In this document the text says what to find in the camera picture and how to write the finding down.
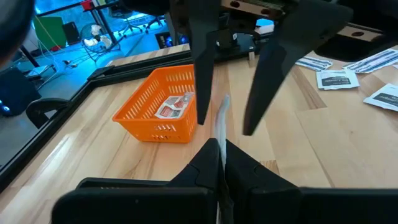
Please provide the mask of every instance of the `wood grain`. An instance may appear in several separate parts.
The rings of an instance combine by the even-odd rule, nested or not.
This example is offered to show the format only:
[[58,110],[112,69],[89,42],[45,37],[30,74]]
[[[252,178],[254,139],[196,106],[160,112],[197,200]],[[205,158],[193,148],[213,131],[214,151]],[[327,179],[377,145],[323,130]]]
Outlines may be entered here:
[[[187,49],[182,45],[111,64]],[[342,65],[335,61],[331,69]],[[321,91],[314,71],[294,67],[248,137],[242,127],[254,71],[247,58],[215,67],[205,124],[197,126],[188,144],[139,142],[111,121],[143,80],[97,88],[0,195],[0,223],[49,223],[56,200],[85,177],[170,180],[213,136],[225,94],[231,96],[228,139],[293,184],[398,187],[398,113],[363,103],[387,82],[398,84],[398,70],[386,67],[360,75],[359,88]]]

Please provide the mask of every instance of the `green board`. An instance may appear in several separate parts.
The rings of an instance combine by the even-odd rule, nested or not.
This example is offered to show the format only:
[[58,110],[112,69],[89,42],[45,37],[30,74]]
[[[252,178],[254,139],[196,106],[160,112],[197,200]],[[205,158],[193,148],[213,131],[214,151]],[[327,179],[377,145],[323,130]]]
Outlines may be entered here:
[[63,21],[61,17],[34,17],[37,38],[43,42],[48,49],[56,45],[65,47],[67,37],[62,29]]

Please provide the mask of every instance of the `small package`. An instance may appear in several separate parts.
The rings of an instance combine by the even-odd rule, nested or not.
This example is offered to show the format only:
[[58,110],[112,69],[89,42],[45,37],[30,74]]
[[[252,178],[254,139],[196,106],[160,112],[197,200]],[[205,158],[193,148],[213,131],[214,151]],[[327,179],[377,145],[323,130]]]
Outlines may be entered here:
[[187,108],[194,93],[185,93],[183,96],[169,96],[157,110],[155,116],[161,119],[178,119]]
[[317,59],[317,58],[306,56],[306,57],[301,58],[300,60],[296,61],[295,64],[310,68],[317,72],[320,72],[320,71],[324,71],[327,68],[329,68],[330,66],[332,66],[333,62],[329,61],[329,60],[322,60],[322,59]]
[[384,109],[398,111],[398,86],[387,84],[370,97],[365,98],[364,102]]
[[338,90],[359,86],[356,74],[351,70],[325,70],[317,72],[318,88],[323,90]]
[[398,50],[387,49],[366,59],[344,66],[344,69],[356,73],[371,73],[377,69],[393,65],[398,62]]

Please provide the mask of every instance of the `orange basket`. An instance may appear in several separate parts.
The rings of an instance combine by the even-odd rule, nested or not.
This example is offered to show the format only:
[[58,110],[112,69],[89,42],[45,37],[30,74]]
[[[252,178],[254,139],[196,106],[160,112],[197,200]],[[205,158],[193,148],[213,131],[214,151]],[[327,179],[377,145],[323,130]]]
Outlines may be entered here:
[[140,141],[188,143],[197,125],[196,97],[179,119],[155,116],[169,96],[186,92],[195,92],[193,65],[157,68],[113,116],[113,121]]

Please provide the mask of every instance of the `item in basket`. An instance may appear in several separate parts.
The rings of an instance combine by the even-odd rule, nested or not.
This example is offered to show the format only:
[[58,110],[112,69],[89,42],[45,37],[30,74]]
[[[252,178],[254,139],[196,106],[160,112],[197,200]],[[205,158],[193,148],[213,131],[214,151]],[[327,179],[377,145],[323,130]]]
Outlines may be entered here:
[[180,118],[189,101],[192,99],[193,94],[186,93],[183,96],[169,96],[157,110],[155,116],[161,119]]

